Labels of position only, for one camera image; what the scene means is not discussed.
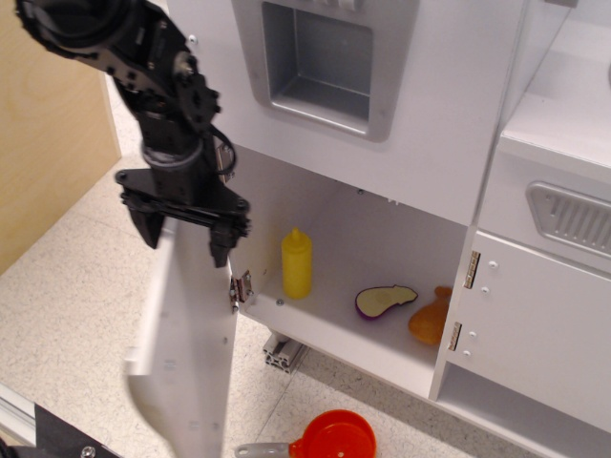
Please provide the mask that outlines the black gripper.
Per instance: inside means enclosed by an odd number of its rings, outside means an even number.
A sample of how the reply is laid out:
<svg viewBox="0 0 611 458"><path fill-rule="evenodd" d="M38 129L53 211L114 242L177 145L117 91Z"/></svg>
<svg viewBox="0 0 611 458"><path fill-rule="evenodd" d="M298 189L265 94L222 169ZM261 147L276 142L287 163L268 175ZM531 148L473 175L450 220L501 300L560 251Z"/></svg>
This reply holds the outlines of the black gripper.
<svg viewBox="0 0 611 458"><path fill-rule="evenodd" d="M216 268L225 267L239 237L248 235L250 205L217 175L216 148L191 155L147 152L147 166L124 169L115 180L120 198L144 242L156 249L166 218L209 227L210 253Z"/></svg>

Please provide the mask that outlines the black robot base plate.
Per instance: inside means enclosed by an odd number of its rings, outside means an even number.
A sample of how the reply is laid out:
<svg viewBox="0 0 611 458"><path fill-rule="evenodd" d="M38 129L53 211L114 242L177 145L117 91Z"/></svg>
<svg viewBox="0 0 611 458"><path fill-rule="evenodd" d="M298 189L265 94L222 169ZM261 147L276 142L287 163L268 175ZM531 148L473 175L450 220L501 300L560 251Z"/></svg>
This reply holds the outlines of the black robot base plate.
<svg viewBox="0 0 611 458"><path fill-rule="evenodd" d="M53 457L120 457L106 445L42 406L34 406L34 419L35 448Z"/></svg>

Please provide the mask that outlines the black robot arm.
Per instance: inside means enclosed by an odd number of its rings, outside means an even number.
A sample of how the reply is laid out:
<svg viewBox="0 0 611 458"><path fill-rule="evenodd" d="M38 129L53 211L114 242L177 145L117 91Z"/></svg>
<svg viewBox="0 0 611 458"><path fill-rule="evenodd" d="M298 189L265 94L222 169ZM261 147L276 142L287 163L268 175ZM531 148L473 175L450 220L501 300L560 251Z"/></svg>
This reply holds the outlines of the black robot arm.
<svg viewBox="0 0 611 458"><path fill-rule="evenodd" d="M149 1L18 1L32 39L109 75L142 136L144 169L121 170L123 204L150 247L167 218L204 226L218 267L249 232L248 202L222 178L237 163L213 124L219 95L208 88L187 40Z"/></svg>

